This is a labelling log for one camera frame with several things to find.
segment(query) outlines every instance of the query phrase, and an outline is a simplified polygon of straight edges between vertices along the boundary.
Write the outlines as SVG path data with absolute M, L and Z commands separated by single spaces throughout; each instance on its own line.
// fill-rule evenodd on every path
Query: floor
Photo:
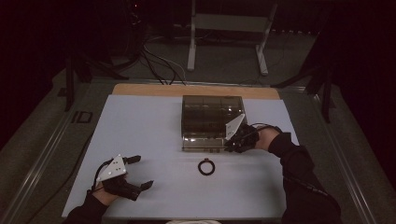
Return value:
M 176 35 L 171 40 L 154 34 L 146 48 L 173 65 L 180 76 L 175 81 L 178 85 L 182 79 L 188 85 L 268 87 L 296 75 L 315 42 L 311 35 L 270 34 L 264 50 L 269 74 L 262 76 L 254 49 L 256 36 L 229 35 L 223 35 L 221 40 L 219 34 L 210 33 L 199 38 L 193 72 L 186 70 L 187 36 Z M 114 58 L 115 63 L 124 60 Z M 173 78 L 169 68 L 153 64 L 164 79 Z M 76 101 L 69 112 L 64 112 L 64 97 L 58 96 L 65 87 L 65 71 L 54 78 L 53 90 L 0 152 L 0 168 L 6 171 L 0 176 L 1 223 L 62 222 L 64 204 L 106 97 L 117 83 L 158 84 L 147 66 L 147 61 L 141 59 L 118 70 L 130 78 L 127 81 L 114 80 L 92 69 L 92 82 L 78 84 Z M 332 87 L 332 122 L 328 124 L 319 113 L 320 95 L 303 92 L 307 81 L 309 79 L 300 80 L 279 90 L 279 94 L 290 112 L 300 143 L 309 148 L 317 165 L 318 178 L 341 204 L 342 219 L 348 224 L 396 223 L 396 194 L 341 93 L 336 86 Z M 73 117 L 81 112 L 92 113 L 92 120 L 75 121 Z M 104 223 L 126 222 L 104 219 Z M 156 222 L 135 220 L 133 223 Z

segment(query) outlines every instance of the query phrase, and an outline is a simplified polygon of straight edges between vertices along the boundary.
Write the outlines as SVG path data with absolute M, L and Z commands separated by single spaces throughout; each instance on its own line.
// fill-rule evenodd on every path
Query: black cable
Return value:
M 148 65 L 147 65 L 147 67 L 148 67 L 148 69 L 151 71 L 151 73 L 152 73 L 152 75 L 154 75 L 160 82 L 161 82 L 161 84 L 163 84 L 163 85 L 167 85 L 168 83 L 167 83 L 167 81 L 163 78 L 163 77 L 161 77 L 161 76 L 159 76 L 158 74 L 157 74 L 157 72 L 155 71 L 155 69 L 154 69 L 154 67 L 152 66 L 152 64 L 151 64 L 151 62 L 150 62 L 150 60 L 149 60 L 149 58 L 147 57 L 147 55 L 145 54 L 145 52 L 144 51 L 142 51 L 141 52 L 141 56 L 146 60 L 146 62 L 148 63 Z
M 158 62 L 156 62 L 156 61 L 153 61 L 153 62 L 158 63 L 158 64 L 160 64 L 160 65 L 162 65 L 162 66 L 165 66 L 165 67 L 167 67 L 167 68 L 169 68 L 169 69 L 172 70 L 172 72 L 173 72 L 174 75 L 173 75 L 173 77 L 172 77 L 171 82 L 169 83 L 169 85 L 172 85 L 172 83 L 175 81 L 176 76 L 177 76 L 177 72 L 175 71 L 175 69 L 169 64 L 169 62 L 167 62 L 166 60 L 162 59 L 161 57 L 159 57 L 159 56 L 157 56 L 157 55 L 154 55 L 153 53 L 151 53 L 150 51 L 148 51 L 148 50 L 146 50 L 146 49 L 144 49 L 144 51 L 145 51 L 146 53 L 148 53 L 149 55 L 154 56 L 154 57 L 160 59 L 161 61 L 163 61 L 163 62 L 166 63 L 166 64 L 158 63 Z
M 30 223 L 35 216 L 38 215 L 38 213 L 41 212 L 41 210 L 47 206 L 47 204 L 61 191 L 61 189 L 64 187 L 64 185 L 66 185 L 66 183 L 69 181 L 69 179 L 72 177 L 73 173 L 76 171 L 79 161 L 82 158 L 82 155 L 84 154 L 85 148 L 87 147 L 88 143 L 90 142 L 91 138 L 93 136 L 93 133 L 90 134 L 90 136 L 88 137 L 88 139 L 85 141 L 84 146 L 82 147 L 81 151 L 79 152 L 78 158 L 76 160 L 76 163 L 73 166 L 72 171 L 70 172 L 69 176 L 66 178 L 66 180 L 62 183 L 62 185 L 56 189 L 56 191 L 43 203 L 43 205 L 41 205 L 33 214 L 31 217 L 29 217 L 29 219 L 27 219 L 26 224 Z
M 149 57 L 147 57 L 146 60 L 149 60 L 150 63 L 157 63 L 157 64 L 159 64 L 159 65 L 161 65 L 161 66 L 166 67 L 166 68 L 173 69 L 172 67 L 169 66 L 169 64 L 163 64 L 163 63 L 154 61 L 154 60 L 150 59 Z M 176 75 L 175 75 L 175 73 L 174 73 L 173 78 L 172 78 L 171 82 L 169 83 L 169 85 L 172 85 L 172 83 L 175 81 L 175 78 L 176 78 Z
M 93 184 L 92 184 L 90 193 L 95 192 L 95 188 L 96 188 L 96 179 L 98 178 L 99 173 L 100 173 L 100 171 L 102 170 L 102 168 L 105 167 L 106 165 L 109 165 L 112 161 L 113 161 L 113 159 L 111 159 L 111 160 L 109 160 L 109 161 L 105 161 L 105 162 L 102 163 L 102 165 L 100 165 L 99 168 L 96 170 L 95 178 L 93 179 Z
M 264 129 L 267 129 L 267 128 L 274 128 L 274 126 L 271 126 L 271 125 L 268 125 L 268 124 L 267 124 L 267 125 L 264 126 L 264 127 L 260 127 L 260 128 L 258 128 L 258 129 L 256 129 L 254 132 L 251 132 L 251 133 L 248 133 L 248 134 L 242 136 L 241 139 L 245 139 L 245 138 L 247 138 L 248 136 L 251 136 L 252 134 L 258 133 L 259 131 L 264 130 Z
M 324 196 L 326 199 L 328 199 L 330 201 L 330 203 L 332 203 L 334 205 L 334 207 L 337 209 L 337 211 L 339 213 L 341 212 L 341 208 L 340 208 L 340 205 L 338 204 L 338 202 L 334 199 L 334 197 L 331 194 L 326 192 L 325 189 L 319 189 L 316 186 L 314 186 L 308 182 L 305 182 L 302 179 L 293 177 L 292 175 L 289 175 L 289 174 L 284 174 L 283 178 L 291 183 L 297 184 L 298 186 L 302 187 L 303 189 L 306 189 L 310 192 Z
M 110 67 L 111 70 L 121 70 L 121 69 L 125 69 L 128 68 L 132 65 L 134 65 L 135 63 L 137 63 L 137 59 L 139 58 L 139 56 L 134 56 L 134 58 L 126 63 L 120 63 L 120 64 L 116 64 L 112 67 Z
M 144 51 L 145 51 L 146 53 L 148 53 L 149 55 L 151 55 L 151 56 L 153 56 L 153 57 L 155 57 L 155 58 L 158 58 L 158 59 L 160 59 L 161 61 L 163 61 L 164 63 L 166 63 L 166 65 L 161 64 L 161 63 L 160 63 L 160 65 L 166 66 L 166 67 L 168 67 L 169 69 L 172 70 L 172 72 L 174 73 L 174 77 L 173 77 L 173 79 L 172 79 L 172 81 L 170 82 L 169 85 L 171 85 L 171 84 L 175 81 L 175 78 L 176 78 L 176 77 L 178 77 L 178 79 L 180 79 L 180 81 L 181 81 L 181 83 L 183 83 L 183 85 L 186 85 L 186 83 L 185 83 L 185 82 L 183 81 L 183 79 L 180 77 L 180 75 L 178 74 L 178 72 L 172 67 L 172 65 L 171 65 L 168 61 L 166 61 L 164 58 L 162 58 L 162 57 L 160 57 L 160 56 L 157 56 L 157 55 L 151 53 L 151 52 L 148 51 L 147 49 L 144 49 Z

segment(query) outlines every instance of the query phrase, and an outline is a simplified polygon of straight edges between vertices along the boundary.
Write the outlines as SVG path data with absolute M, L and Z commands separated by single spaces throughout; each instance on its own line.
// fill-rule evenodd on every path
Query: person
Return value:
M 255 148 L 280 158 L 286 194 L 282 223 L 342 223 L 337 201 L 325 191 L 313 173 L 315 165 L 306 148 L 294 145 L 290 133 L 279 133 L 273 128 L 260 130 Z M 84 204 L 69 213 L 64 224 L 101 223 L 102 215 L 118 198 L 106 192 L 99 183 L 92 194 L 87 194 Z

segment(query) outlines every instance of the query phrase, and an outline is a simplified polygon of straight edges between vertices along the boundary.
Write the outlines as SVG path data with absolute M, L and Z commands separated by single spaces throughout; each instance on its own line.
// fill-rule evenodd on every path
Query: black rubber ring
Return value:
M 202 164 L 204 164 L 204 163 L 206 163 L 206 162 L 208 162 L 208 163 L 210 163 L 210 164 L 212 165 L 212 170 L 211 170 L 209 173 L 205 173 L 205 172 L 201 169 Z M 205 158 L 203 161 L 201 161 L 201 162 L 198 164 L 199 173 L 201 173 L 202 175 L 212 175 L 213 173 L 215 173 L 215 169 L 216 169 L 215 163 L 214 163 L 213 161 L 210 161 L 208 158 Z

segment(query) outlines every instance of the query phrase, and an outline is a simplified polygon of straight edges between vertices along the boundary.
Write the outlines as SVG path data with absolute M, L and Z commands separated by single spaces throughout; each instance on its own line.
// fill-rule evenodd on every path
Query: metal stand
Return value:
M 305 92 L 307 94 L 317 94 L 323 86 L 321 113 L 326 122 L 330 123 L 329 109 L 332 93 L 332 68 L 329 65 L 318 65 L 304 72 L 300 71 L 297 76 L 291 77 L 281 83 L 271 85 L 271 87 L 282 89 L 304 77 L 310 76 L 312 76 L 312 78 L 308 82 L 308 85 L 306 85 Z
M 193 71 L 195 68 L 195 29 L 207 30 L 228 30 L 262 33 L 262 42 L 256 46 L 256 54 L 259 62 L 260 71 L 263 75 L 268 75 L 267 64 L 263 54 L 265 43 L 271 31 L 271 26 L 276 13 L 277 3 L 274 3 L 268 17 L 245 17 L 200 14 L 195 11 L 195 0 L 192 0 L 191 7 L 191 42 L 187 69 Z
M 96 60 L 90 58 L 80 51 L 74 51 L 66 59 L 66 108 L 64 111 L 69 111 L 75 101 L 75 80 L 74 73 L 76 72 L 78 79 L 81 82 L 91 82 L 92 74 L 89 66 L 95 67 L 104 72 L 109 77 L 118 80 L 127 80 L 128 77 L 123 77 L 113 70 L 105 67 Z

